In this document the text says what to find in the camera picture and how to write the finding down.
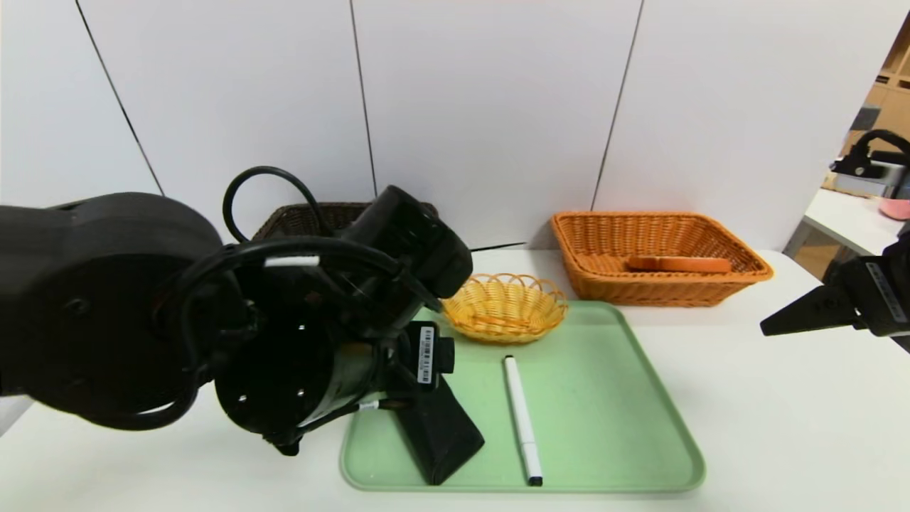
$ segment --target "orange wicker basket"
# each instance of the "orange wicker basket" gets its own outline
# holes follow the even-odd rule
[[[696,213],[563,212],[551,223],[571,286],[585,300],[713,306],[774,276],[771,267],[724,226]],[[733,271],[629,271],[630,256],[726,258]]]

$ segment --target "white table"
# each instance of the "white table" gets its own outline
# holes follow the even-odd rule
[[[806,227],[810,227],[862,256],[881,254],[885,247],[897,241],[897,232],[904,223],[881,214],[879,200],[820,189],[784,252],[795,254],[809,234]]]
[[[717,307],[623,308],[707,462],[704,484],[690,493],[360,492],[339,472],[347,420],[305,436],[300,456],[284,457],[233,426],[207,386],[186,417],[148,433],[32,406],[0,437],[0,510],[910,509],[910,356],[850,328],[762,337],[762,318],[818,284],[782,254],[763,256],[776,278]],[[475,257],[476,271],[533,273],[571,291],[558,252]]]

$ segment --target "white marker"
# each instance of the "white marker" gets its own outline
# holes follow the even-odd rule
[[[518,374],[518,362],[511,355],[502,360],[506,366],[506,379],[509,382],[509,398],[512,402],[512,418],[515,430],[521,443],[521,455],[524,457],[524,469],[528,475],[528,485],[543,485],[541,458],[537,455],[537,443],[534,442],[534,431],[531,430],[531,415],[528,414],[528,403],[521,388],[521,376]]]

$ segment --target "round woven basket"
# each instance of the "round woven basket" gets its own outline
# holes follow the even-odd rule
[[[569,308],[552,282],[508,273],[474,274],[443,304],[456,331],[494,344],[539,340],[562,322]]]

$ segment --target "plastic tray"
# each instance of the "plastic tray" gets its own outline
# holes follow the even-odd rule
[[[498,347],[456,338],[455,396],[486,445],[441,486],[428,486],[392,413],[365,411],[352,420],[341,471],[372,491],[680,492],[698,487],[705,466],[622,314],[604,302],[570,302],[565,320],[542,340]],[[502,358],[521,371],[543,467],[530,487],[516,441]]]

